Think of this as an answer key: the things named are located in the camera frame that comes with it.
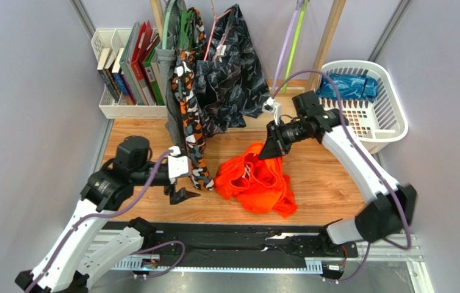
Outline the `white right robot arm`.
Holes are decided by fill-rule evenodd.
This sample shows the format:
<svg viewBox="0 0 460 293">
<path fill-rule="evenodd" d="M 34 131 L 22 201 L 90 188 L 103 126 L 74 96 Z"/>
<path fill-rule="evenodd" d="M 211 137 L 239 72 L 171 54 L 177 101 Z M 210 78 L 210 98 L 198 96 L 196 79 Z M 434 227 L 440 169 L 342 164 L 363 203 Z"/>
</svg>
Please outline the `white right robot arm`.
<svg viewBox="0 0 460 293">
<path fill-rule="evenodd" d="M 340 219 L 321 228 L 319 236 L 324 248 L 347 242 L 369 244 L 386 240 L 400 230 L 412 244 L 409 227 L 417 201 L 417 191 L 390 176 L 359 141 L 340 109 L 325 109 L 310 91 L 292 99 L 296 117 L 288 123 L 281 119 L 281 104 L 273 98 L 263 103 L 262 110 L 274 116 L 266 126 L 267 139 L 260 160 L 289 154 L 294 143 L 315 139 L 342 164 L 357 185 L 365 208 L 356 216 Z"/>
</svg>

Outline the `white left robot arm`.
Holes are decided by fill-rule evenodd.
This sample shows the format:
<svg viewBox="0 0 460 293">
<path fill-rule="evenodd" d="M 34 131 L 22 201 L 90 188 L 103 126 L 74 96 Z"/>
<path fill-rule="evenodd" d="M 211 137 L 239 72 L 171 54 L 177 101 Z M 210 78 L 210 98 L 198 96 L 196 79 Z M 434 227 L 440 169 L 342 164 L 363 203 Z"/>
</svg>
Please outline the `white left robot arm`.
<svg viewBox="0 0 460 293">
<path fill-rule="evenodd" d="M 116 263 L 143 249 L 155 227 L 141 217 L 129 221 L 113 240 L 88 254 L 95 237 L 112 218 L 130 210 L 149 187 L 160 186 L 170 204 L 179 204 L 197 194 L 176 189 L 178 178 L 190 173 L 186 148 L 175 145 L 151 160 L 147 138 L 129 136 L 115 156 L 90 175 L 69 222 L 48 254 L 31 270 L 20 272 L 15 284 L 24 292 L 88 292 Z M 135 187 L 137 199 L 126 207 Z"/>
</svg>

